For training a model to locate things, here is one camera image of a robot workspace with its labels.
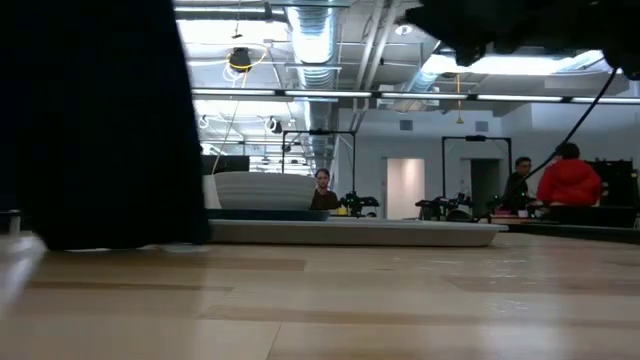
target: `black cable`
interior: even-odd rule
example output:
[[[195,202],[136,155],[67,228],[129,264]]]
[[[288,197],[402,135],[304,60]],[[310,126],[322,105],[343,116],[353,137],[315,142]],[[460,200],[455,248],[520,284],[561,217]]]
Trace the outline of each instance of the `black cable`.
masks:
[[[584,112],[584,114],[582,114],[582,117],[580,117],[580,120],[578,120],[578,122],[573,126],[573,128],[571,129],[571,131],[569,131],[569,134],[567,134],[567,136],[564,138],[564,140],[562,140],[562,142],[558,145],[558,146],[562,146],[564,144],[566,144],[567,142],[569,142],[569,140],[571,139],[571,137],[573,136],[573,134],[576,133],[576,131],[578,131],[578,128],[580,127],[580,125],[582,125],[582,123],[584,122],[584,120],[587,118],[587,116],[589,116],[589,114],[591,114],[591,111],[593,111],[593,108],[596,107],[596,105],[598,104],[598,101],[600,101],[600,98],[602,98],[604,96],[604,94],[607,92],[607,89],[609,89],[609,86],[611,85],[611,83],[613,82],[613,79],[616,77],[616,73],[618,72],[618,68],[613,68],[613,70],[611,71],[611,75],[609,76],[609,78],[607,79],[607,82],[604,83],[604,86],[602,87],[602,89],[600,90],[600,92],[598,93],[598,95],[593,99],[593,102],[591,103],[591,105],[589,105],[589,108]],[[529,174],[527,174],[527,176],[523,177],[522,179],[518,180],[518,182],[516,182],[515,184],[513,184],[513,186],[511,186],[511,188],[515,188],[517,187],[517,185],[520,185],[521,183],[527,181],[529,178],[531,178],[531,176],[533,176],[533,174],[537,173],[538,171],[540,171],[542,168],[544,168],[545,166],[547,166],[551,160],[553,160],[554,156],[556,155],[555,153],[555,149],[554,151],[551,153],[551,155],[549,155],[549,157],[547,158],[547,160],[545,160],[542,164],[540,164],[537,168],[533,169]],[[502,205],[502,203],[506,200],[507,198],[507,194],[504,194],[501,198],[500,201],[498,202],[498,204],[496,205],[496,207]],[[491,215],[491,212],[488,212],[484,215],[482,215],[481,217],[473,220],[473,222],[478,222],[480,221],[480,219],[482,218],[488,218]]]

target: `ceiling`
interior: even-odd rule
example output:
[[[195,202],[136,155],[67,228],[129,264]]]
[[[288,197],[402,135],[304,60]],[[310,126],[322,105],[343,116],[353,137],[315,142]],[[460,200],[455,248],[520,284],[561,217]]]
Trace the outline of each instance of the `ceiling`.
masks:
[[[183,6],[193,1],[176,0],[176,6]],[[199,1],[210,6],[234,5],[238,2],[229,1]],[[252,5],[263,6],[262,3],[253,1]],[[417,1],[404,1],[400,5],[398,15],[404,10],[418,6]],[[353,90],[356,77],[365,50],[364,39],[368,31],[371,31],[371,15],[373,12],[373,0],[355,1],[349,8],[340,9],[338,27],[338,58],[333,64],[337,71],[338,89]],[[382,12],[380,27],[384,26],[387,10]],[[221,20],[216,12],[203,12],[198,20],[179,20],[178,26],[184,42],[185,52],[190,65],[192,86],[194,87],[241,87],[246,88],[299,88],[298,73],[295,69],[296,57],[290,42],[290,30],[288,24],[282,22],[246,21],[240,17],[240,21]],[[378,37],[374,44],[380,42]],[[381,85],[393,86],[401,90],[422,68],[423,62],[429,58],[429,54],[438,44],[437,39],[413,30],[406,35],[398,35],[391,32],[382,53],[381,65],[373,78],[373,87]],[[233,80],[229,74],[225,74],[227,56],[234,47],[249,47],[251,61],[254,66],[244,78]],[[437,77],[433,84],[433,90],[440,92],[472,92],[481,94],[540,94],[540,95],[595,95],[599,90],[608,67],[606,63],[595,62],[581,72],[572,72],[571,75],[499,75],[486,73],[461,73],[459,78],[445,76]],[[620,77],[612,84],[609,94],[618,94],[628,89],[627,81]],[[249,143],[262,141],[258,147],[242,145],[225,145],[226,153],[246,153],[255,155],[277,154],[280,151],[281,135],[272,134],[265,129],[265,121],[273,118],[283,124],[288,130],[307,130],[305,124],[304,102],[249,102],[249,101],[195,101],[198,113],[198,124],[203,140],[219,141],[229,131],[228,139],[233,141],[244,140]],[[464,110],[473,112],[486,112],[487,118],[502,116],[511,111],[514,106],[505,106],[499,103],[470,102],[463,104]],[[426,110],[434,114],[449,114],[456,112],[456,101],[440,101],[437,106]],[[343,130],[346,123],[351,120],[351,110],[340,110],[340,126]],[[376,122],[384,121],[384,112],[375,114],[380,110],[371,109],[362,124],[363,134],[381,135],[376,133]],[[233,126],[229,127],[230,119],[234,119]],[[301,146],[293,146],[291,156],[308,155],[307,145],[309,139],[301,136]],[[332,147],[327,148],[330,156]]]

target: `doorway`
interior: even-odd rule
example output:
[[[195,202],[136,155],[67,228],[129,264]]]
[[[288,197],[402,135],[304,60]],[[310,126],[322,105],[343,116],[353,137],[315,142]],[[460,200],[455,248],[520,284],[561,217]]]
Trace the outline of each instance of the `doorway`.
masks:
[[[473,216],[487,213],[487,202],[494,196],[500,195],[500,160],[472,159],[471,160],[471,199]]]
[[[415,203],[425,197],[424,159],[387,159],[385,215],[387,219],[416,218]]]

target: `white platform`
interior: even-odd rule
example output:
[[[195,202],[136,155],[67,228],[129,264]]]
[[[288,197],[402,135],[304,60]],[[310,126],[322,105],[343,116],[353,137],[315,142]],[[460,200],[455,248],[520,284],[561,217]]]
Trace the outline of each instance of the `white platform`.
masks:
[[[502,225],[435,221],[340,219],[325,222],[210,220],[213,243],[489,246]]]

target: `woman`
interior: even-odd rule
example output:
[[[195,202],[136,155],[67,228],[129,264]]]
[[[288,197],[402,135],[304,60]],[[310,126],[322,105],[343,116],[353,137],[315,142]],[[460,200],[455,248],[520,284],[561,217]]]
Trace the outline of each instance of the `woman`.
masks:
[[[327,169],[316,171],[316,192],[311,202],[311,210],[334,210],[340,207],[338,196],[329,190],[329,179],[331,175]]]
[[[592,206],[600,200],[602,182],[591,165],[580,160],[576,144],[556,149],[558,160],[547,168],[538,185],[538,199],[545,204]]]

